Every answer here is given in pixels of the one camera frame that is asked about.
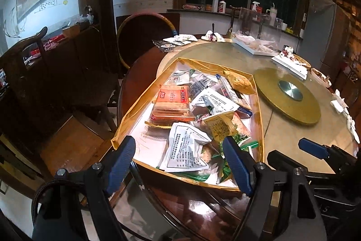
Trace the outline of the white landscape-print snack bag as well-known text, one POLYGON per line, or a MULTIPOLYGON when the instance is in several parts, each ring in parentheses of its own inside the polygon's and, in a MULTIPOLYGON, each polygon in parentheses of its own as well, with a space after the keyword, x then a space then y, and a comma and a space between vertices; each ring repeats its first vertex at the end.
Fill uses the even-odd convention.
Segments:
POLYGON ((188 84, 194 72, 195 69, 174 72, 169 78, 170 85, 181 86, 188 84))

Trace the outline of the crumpled tissue with spoon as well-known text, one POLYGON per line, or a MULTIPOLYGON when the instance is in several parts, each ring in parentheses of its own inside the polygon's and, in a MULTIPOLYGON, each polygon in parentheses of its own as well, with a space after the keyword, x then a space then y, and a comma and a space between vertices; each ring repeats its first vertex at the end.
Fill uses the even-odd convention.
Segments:
POLYGON ((207 31, 206 34, 201 37, 201 39, 209 42, 225 42, 224 38, 218 32, 215 32, 214 23, 212 23, 212 29, 207 31))

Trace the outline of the grey refrigerator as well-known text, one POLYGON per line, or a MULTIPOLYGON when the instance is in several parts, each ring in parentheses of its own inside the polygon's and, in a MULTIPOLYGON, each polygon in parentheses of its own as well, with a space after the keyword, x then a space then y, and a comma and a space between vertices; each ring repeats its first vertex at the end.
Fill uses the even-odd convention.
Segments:
POLYGON ((349 39, 349 17, 334 2, 310 0, 297 54, 325 75, 337 70, 349 39))

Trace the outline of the bowl with food scraps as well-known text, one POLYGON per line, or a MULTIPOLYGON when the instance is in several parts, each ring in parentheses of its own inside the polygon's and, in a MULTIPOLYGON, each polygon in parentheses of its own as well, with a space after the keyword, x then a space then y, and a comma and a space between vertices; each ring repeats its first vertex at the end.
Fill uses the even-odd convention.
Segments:
POLYGON ((330 81, 330 76, 325 76, 319 70, 312 68, 311 75, 314 77, 315 81, 318 82, 320 85, 324 86, 325 88, 330 88, 332 83, 330 81))

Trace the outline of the yellow-wrapped cracker stack pack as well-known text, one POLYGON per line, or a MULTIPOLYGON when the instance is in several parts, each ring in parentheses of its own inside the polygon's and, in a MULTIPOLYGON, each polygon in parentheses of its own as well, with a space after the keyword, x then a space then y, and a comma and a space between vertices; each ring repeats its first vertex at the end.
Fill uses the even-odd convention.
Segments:
POLYGON ((170 129, 173 123, 190 123, 192 121, 195 121, 195 116, 188 108, 177 110, 174 108, 159 108, 154 106, 145 124, 152 128, 170 129))

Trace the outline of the white spray bottle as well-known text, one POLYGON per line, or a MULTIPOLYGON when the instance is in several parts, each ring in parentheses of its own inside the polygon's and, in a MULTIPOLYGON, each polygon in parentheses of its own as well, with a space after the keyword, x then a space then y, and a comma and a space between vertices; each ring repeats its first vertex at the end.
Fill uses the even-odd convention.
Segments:
POLYGON ((257 1, 253 1, 252 3, 252 11, 253 11, 253 21, 259 21, 259 18, 262 13, 262 7, 260 3, 257 1))

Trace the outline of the white tumbler with straw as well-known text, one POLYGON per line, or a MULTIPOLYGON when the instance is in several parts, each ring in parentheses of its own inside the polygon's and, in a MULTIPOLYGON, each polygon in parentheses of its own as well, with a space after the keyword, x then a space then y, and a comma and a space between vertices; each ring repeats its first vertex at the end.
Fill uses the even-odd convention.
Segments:
POLYGON ((266 10, 266 13, 268 13, 269 16, 270 16, 270 20, 269 20, 269 25, 270 26, 275 25, 275 21, 276 21, 276 18, 277 18, 277 12, 278 11, 275 8, 275 4, 272 4, 271 8, 266 10))

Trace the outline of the white napkin pile left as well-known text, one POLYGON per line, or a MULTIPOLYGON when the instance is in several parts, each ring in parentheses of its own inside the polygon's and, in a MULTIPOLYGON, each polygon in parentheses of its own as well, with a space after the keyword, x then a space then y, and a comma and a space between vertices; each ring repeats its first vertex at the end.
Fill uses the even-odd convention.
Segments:
POLYGON ((198 39, 194 35, 191 35, 191 34, 179 34, 179 35, 176 35, 173 37, 163 39, 163 41, 171 43, 176 46, 184 46, 184 45, 188 45, 189 43, 192 43, 192 42, 197 42, 198 39))

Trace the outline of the yellow-taped white cardboard tray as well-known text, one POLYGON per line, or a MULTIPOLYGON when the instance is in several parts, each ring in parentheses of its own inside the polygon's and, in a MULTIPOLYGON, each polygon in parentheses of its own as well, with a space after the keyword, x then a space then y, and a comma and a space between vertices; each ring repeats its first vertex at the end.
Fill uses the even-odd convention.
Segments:
POLYGON ((179 57, 150 84, 126 112, 111 143, 117 149, 127 135, 132 136, 136 143, 133 160, 140 166, 192 185, 237 191, 239 187, 232 172, 228 180, 219 185, 216 184, 218 164, 222 158, 219 160, 212 158, 213 154, 217 152, 218 143, 223 142, 225 137, 235 135, 236 133, 250 135, 252 139, 258 141, 259 147, 253 150, 254 160, 261 161, 264 159, 264 136, 262 134, 259 97, 253 75, 210 62, 179 57), (169 146, 168 137, 171 129, 152 128, 146 125, 145 121, 149 119, 152 108, 155 106, 160 88, 163 85, 170 85, 169 78, 171 75, 174 72, 190 69, 195 69, 193 75, 204 73, 214 76, 220 74, 225 77, 223 71, 227 70, 245 76, 252 83, 256 91, 253 95, 243 94, 252 108, 253 115, 251 118, 241 119, 237 113, 239 105, 222 94, 219 83, 204 89, 192 101, 188 98, 188 109, 194 114, 195 121, 186 124, 190 124, 207 133, 212 140, 203 146, 201 153, 201 158, 209 167, 202 171, 166 173, 160 170, 159 166, 169 146))

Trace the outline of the clear blue-edged cracker sleeve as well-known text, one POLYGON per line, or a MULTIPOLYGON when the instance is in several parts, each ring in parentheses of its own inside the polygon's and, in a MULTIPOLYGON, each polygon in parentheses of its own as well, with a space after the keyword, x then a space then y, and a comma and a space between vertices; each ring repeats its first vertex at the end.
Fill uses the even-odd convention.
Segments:
POLYGON ((220 85, 220 91, 222 94, 239 105, 239 108, 237 109, 239 117, 241 119, 251 118, 253 115, 252 108, 245 96, 235 91, 225 77, 220 74, 216 74, 216 78, 220 85))

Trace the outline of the white flat box right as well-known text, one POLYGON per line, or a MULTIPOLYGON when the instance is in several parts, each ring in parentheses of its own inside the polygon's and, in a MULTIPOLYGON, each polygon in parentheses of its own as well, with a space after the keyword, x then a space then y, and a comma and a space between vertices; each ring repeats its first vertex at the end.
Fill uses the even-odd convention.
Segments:
POLYGON ((287 68, 293 74, 298 76, 301 80, 307 79, 307 69, 301 64, 298 64, 296 61, 292 61, 288 57, 280 55, 274 56, 272 60, 277 64, 280 64, 281 66, 287 68))

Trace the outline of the silver white-text snack packet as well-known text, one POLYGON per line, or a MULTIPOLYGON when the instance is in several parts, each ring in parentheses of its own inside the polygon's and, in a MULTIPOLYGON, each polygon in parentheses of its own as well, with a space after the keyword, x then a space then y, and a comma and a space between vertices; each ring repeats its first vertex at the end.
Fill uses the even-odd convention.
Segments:
POLYGON ((168 149, 159 169, 166 173, 194 172, 208 169, 201 158, 203 146, 212 140, 207 133, 183 122, 171 126, 168 149))

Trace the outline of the white paper towel roll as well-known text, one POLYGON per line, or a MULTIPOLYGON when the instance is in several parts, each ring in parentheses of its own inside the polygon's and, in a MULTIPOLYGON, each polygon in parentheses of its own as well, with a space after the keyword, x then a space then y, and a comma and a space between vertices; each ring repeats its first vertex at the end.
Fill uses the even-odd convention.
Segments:
POLYGON ((219 0, 212 0, 212 12, 215 12, 215 13, 218 12, 218 3, 219 3, 219 0))

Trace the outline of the small white red-label bottle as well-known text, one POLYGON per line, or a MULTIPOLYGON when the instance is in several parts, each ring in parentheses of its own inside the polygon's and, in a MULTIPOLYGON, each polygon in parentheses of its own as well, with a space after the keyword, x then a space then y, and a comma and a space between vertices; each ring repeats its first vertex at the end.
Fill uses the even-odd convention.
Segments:
POLYGON ((221 0, 218 5, 218 12, 225 13, 225 11, 226 11, 226 2, 224 0, 221 0))

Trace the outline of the green pea snack packet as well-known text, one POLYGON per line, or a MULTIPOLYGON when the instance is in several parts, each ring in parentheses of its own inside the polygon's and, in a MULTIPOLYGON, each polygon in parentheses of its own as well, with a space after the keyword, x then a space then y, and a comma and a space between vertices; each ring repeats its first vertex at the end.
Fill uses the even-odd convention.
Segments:
MULTIPOLYGON (((237 146, 240 150, 248 152, 252 158, 254 158, 253 150, 259 147, 259 142, 252 139, 250 135, 236 133, 232 135, 232 138, 236 142, 237 146)), ((220 160, 218 164, 218 176, 216 184, 219 185, 220 183, 228 180, 231 177, 231 169, 230 166, 225 159, 224 151, 223 151, 223 142, 218 143, 218 147, 216 148, 217 152, 213 154, 212 158, 220 160)))

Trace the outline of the orange soda cracker pack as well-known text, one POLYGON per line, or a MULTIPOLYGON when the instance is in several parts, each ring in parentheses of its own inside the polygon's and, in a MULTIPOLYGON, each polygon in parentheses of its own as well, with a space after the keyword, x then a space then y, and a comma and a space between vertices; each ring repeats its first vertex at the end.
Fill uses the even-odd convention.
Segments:
POLYGON ((165 110, 189 108, 188 86, 163 85, 158 91, 155 106, 165 110))

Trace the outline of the clear acrylic box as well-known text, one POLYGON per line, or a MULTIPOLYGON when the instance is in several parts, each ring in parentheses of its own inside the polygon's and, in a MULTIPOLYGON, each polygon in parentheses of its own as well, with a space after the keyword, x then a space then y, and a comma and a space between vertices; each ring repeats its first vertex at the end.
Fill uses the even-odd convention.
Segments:
POLYGON ((278 43, 281 38, 282 20, 268 14, 241 8, 239 13, 239 34, 255 39, 278 43))

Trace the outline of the clear plastic wrapper on table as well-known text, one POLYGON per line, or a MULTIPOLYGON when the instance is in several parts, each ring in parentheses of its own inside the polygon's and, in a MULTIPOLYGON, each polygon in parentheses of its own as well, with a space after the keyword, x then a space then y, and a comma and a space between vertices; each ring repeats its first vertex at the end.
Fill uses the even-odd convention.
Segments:
POLYGON ((166 42, 164 40, 152 40, 154 46, 156 46, 163 53, 173 52, 177 49, 177 45, 166 42))

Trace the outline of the golden lazy susan turntable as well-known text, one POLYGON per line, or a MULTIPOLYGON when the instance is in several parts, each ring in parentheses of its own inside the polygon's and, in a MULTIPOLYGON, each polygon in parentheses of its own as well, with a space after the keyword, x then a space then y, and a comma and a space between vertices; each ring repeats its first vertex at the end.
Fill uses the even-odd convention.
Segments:
POLYGON ((253 77, 261 95, 288 119, 307 126, 319 122, 321 110, 317 99, 295 76, 261 68, 253 77))

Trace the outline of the white tissues right edge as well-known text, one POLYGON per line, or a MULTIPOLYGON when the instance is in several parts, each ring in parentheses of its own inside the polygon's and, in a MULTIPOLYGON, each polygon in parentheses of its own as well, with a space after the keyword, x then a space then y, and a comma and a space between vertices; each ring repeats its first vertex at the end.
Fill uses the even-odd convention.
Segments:
POLYGON ((360 138, 356 131, 356 123, 349 113, 348 105, 346 104, 345 100, 341 98, 340 91, 336 89, 332 96, 333 100, 330 102, 330 104, 334 107, 337 113, 342 114, 346 118, 347 129, 356 143, 360 144, 360 138))

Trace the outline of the white food tray far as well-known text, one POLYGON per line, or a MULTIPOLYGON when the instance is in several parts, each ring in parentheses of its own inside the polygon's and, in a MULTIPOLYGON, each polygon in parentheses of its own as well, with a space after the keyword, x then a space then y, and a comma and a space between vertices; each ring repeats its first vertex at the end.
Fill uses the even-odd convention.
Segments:
POLYGON ((255 39, 252 36, 242 34, 235 34, 232 40, 252 55, 274 57, 279 53, 274 41, 255 39))

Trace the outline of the yellow biscuit packet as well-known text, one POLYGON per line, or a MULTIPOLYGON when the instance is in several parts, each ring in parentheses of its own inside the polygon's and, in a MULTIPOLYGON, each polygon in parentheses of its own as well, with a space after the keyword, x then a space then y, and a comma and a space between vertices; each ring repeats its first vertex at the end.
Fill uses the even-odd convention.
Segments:
POLYGON ((245 76, 227 70, 224 70, 223 73, 235 91, 245 95, 253 95, 256 93, 252 83, 245 76))

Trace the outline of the round-back wooden chair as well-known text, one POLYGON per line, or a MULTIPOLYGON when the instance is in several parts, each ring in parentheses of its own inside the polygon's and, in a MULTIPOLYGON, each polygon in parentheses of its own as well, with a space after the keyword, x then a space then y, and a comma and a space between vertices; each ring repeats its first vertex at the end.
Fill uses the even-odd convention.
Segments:
POLYGON ((135 61, 154 47, 154 40, 176 36, 180 14, 141 12, 116 17, 118 53, 122 65, 129 70, 135 61))

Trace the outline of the dark wooden side chair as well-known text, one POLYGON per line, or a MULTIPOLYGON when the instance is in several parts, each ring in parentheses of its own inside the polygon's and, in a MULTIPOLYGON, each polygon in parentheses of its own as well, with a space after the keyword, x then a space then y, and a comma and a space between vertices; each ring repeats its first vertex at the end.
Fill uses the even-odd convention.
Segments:
POLYGON ((33 198, 59 168, 82 171, 111 147, 107 104, 118 90, 100 32, 88 28, 46 49, 47 30, 1 57, 1 180, 33 198))

